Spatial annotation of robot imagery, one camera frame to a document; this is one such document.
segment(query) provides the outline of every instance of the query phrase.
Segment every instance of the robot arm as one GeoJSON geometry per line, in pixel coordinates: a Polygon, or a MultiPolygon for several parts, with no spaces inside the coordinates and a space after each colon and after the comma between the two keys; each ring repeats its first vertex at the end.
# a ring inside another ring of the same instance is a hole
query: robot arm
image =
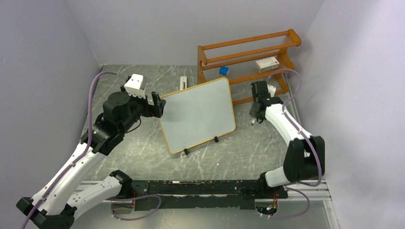
{"type": "Polygon", "coordinates": [[[91,143],[88,142],[87,131],[72,156],[53,179],[32,198],[20,199],[17,208],[25,215],[28,215],[39,201],[42,202],[30,218],[36,226],[41,229],[69,228],[76,218],[103,200],[130,195],[132,179],[119,170],[112,172],[94,187],[77,194],[73,192],[83,181],[85,174],[99,165],[113,148],[123,141],[125,133],[141,116],[162,116],[166,101],[161,100],[156,92],[152,92],[154,105],[148,104],[145,84],[146,80],[142,75],[133,74],[121,87],[121,92],[112,93],[103,103],[103,113],[92,125],[91,143]],[[87,144],[90,144],[90,147],[85,156],[73,164],[73,160],[85,151],[87,144]],[[43,199],[42,196],[50,185],[70,166],[47,198],[43,199]]]}
{"type": "Polygon", "coordinates": [[[266,81],[254,82],[251,88],[254,101],[249,112],[250,116],[259,123],[264,120],[271,122],[288,146],[283,166],[260,175],[266,179],[267,185],[277,187],[318,176],[314,154],[301,132],[314,146],[320,159],[322,174],[324,174],[325,142],[322,137],[313,136],[303,129],[287,110],[283,111],[283,101],[279,97],[270,95],[266,81]]]}

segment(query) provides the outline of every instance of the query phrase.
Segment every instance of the whiteboard stand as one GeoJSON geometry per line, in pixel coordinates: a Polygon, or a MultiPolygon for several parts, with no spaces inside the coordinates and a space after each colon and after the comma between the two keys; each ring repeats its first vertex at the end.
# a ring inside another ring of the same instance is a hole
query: whiteboard stand
{"type": "Polygon", "coordinates": [[[236,129],[227,78],[219,78],[162,96],[166,100],[159,119],[171,154],[214,140],[236,129]]]}

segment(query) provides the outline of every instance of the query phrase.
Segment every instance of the orange wooden rack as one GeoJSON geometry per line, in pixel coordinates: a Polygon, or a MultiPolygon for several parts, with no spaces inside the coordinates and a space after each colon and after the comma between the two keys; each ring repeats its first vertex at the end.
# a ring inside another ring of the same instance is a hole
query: orange wooden rack
{"type": "MultiPolygon", "coordinates": [[[[295,33],[293,29],[287,30],[287,31],[282,31],[282,32],[275,32],[275,33],[270,33],[270,34],[265,34],[265,35],[260,35],[260,36],[255,36],[255,37],[248,37],[248,38],[243,38],[243,39],[238,39],[234,41],[228,41],[228,42],[221,42],[217,44],[209,44],[209,45],[199,45],[198,46],[198,65],[197,65],[197,84],[205,83],[207,80],[205,79],[204,76],[204,70],[209,70],[213,68],[219,68],[222,66],[228,66],[232,64],[237,64],[237,63],[243,63],[247,61],[252,61],[252,60],[257,60],[257,59],[262,59],[270,56],[276,56],[277,60],[280,62],[280,65],[278,68],[264,72],[264,73],[259,73],[251,76],[246,76],[246,77],[241,77],[238,79],[233,79],[229,81],[229,84],[234,84],[234,83],[241,83],[245,82],[248,80],[255,80],[259,78],[263,78],[266,76],[269,76],[273,72],[275,72],[278,69],[281,68],[290,68],[294,69],[295,66],[293,62],[290,60],[287,54],[287,48],[293,47],[293,46],[300,46],[301,45],[301,38],[295,33]],[[283,44],[280,45],[274,45],[270,47],[265,47],[265,48],[260,48],[260,49],[255,49],[255,50],[250,50],[250,51],[244,51],[244,52],[239,52],[239,53],[234,53],[234,54],[228,54],[224,56],[218,56],[218,57],[213,57],[213,58],[207,58],[205,55],[205,50],[210,50],[210,49],[216,49],[216,48],[221,48],[225,46],[230,46],[230,45],[235,45],[235,44],[242,44],[246,42],[254,42],[258,40],[263,40],[263,39],[271,39],[275,37],[280,37],[280,36],[285,36],[285,41],[283,44]]],[[[288,92],[288,86],[286,82],[284,81],[284,78],[282,77],[282,73],[280,72],[275,75],[275,78],[277,79],[278,83],[280,84],[281,89],[276,91],[276,94],[281,94],[288,92]]],[[[236,100],[232,101],[233,105],[237,104],[242,104],[242,103],[247,103],[252,101],[253,98],[249,97],[246,99],[241,99],[241,100],[236,100]]]]}

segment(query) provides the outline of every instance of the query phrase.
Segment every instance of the table surface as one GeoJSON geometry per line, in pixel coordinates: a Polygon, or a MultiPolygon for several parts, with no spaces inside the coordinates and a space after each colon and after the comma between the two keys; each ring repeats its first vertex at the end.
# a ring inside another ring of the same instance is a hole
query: table surface
{"type": "MultiPolygon", "coordinates": [[[[180,77],[187,76],[188,86],[197,83],[195,66],[105,65],[103,71],[133,73],[147,78],[146,93],[160,95],[175,92],[180,77]]],[[[112,75],[103,76],[93,98],[93,120],[103,112],[107,97],[119,91],[124,83],[112,75]]],[[[251,96],[250,83],[231,87],[233,99],[251,96]]],[[[288,94],[279,97],[285,101],[288,94]]],[[[85,180],[103,180],[111,171],[120,169],[136,180],[198,180],[198,179],[257,179],[263,172],[280,167],[287,146],[278,131],[269,123],[251,126],[251,103],[234,106],[235,131],[189,150],[188,156],[171,155],[167,149],[157,118],[142,118],[142,125],[124,137],[121,142],[85,180]]]]}
{"type": "MultiPolygon", "coordinates": [[[[180,76],[187,76],[189,86],[197,83],[196,66],[105,65],[103,71],[144,75],[148,79],[148,95],[151,91],[159,92],[160,95],[177,91],[180,76]]],[[[123,83],[122,79],[112,75],[100,79],[93,99],[93,120],[103,111],[102,104],[108,95],[119,91],[123,83]]],[[[250,82],[231,85],[231,92],[234,100],[251,96],[250,82]]],[[[288,94],[281,94],[279,97],[285,101],[288,94]]],[[[250,106],[251,103],[234,106],[236,130],[220,137],[218,143],[209,141],[191,148],[188,156],[171,155],[157,118],[143,118],[140,128],[126,135],[124,141],[101,165],[90,171],[85,180],[103,180],[116,169],[124,171],[135,180],[257,179],[261,173],[283,163],[287,146],[269,122],[251,126],[252,119],[248,114],[250,106]]],[[[306,207],[304,201],[287,200],[279,205],[278,215],[281,216],[299,213],[306,207]]],[[[123,217],[133,218],[147,213],[137,211],[123,217]]],[[[82,215],[72,228],[188,229],[190,226],[194,229],[329,228],[322,201],[312,201],[308,213],[288,220],[260,218],[255,210],[195,208],[161,209],[146,219],[130,222],[111,218],[109,204],[103,203],[82,215]]]]}

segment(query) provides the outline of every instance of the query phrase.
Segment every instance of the white wall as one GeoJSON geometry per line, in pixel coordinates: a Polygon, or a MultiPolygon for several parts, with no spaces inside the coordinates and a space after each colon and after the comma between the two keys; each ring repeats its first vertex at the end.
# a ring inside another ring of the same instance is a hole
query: white wall
{"type": "Polygon", "coordinates": [[[325,0],[296,58],[298,111],[326,141],[342,229],[405,228],[403,9],[401,0],[325,0]]]}
{"type": "Polygon", "coordinates": [[[1,1],[0,31],[0,228],[14,229],[25,217],[17,201],[78,143],[99,66],[62,0],[1,1]]]}
{"type": "Polygon", "coordinates": [[[294,29],[323,0],[67,0],[100,63],[196,64],[197,46],[294,29]]]}

